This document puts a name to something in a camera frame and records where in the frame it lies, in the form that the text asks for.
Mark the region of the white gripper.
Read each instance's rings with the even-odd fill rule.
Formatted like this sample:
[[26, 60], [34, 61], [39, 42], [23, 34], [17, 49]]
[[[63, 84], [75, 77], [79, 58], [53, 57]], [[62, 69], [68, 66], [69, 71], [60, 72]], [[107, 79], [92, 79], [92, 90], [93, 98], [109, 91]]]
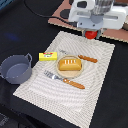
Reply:
[[128, 15], [128, 5], [114, 0], [74, 0], [68, 21], [84, 30], [120, 29]]

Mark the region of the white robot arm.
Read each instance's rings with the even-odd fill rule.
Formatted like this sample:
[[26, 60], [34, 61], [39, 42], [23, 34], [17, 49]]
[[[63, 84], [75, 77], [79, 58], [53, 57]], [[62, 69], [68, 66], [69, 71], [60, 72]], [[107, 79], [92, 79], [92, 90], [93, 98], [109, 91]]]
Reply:
[[128, 5], [115, 5], [114, 0], [74, 0], [68, 21], [84, 30], [121, 29]]

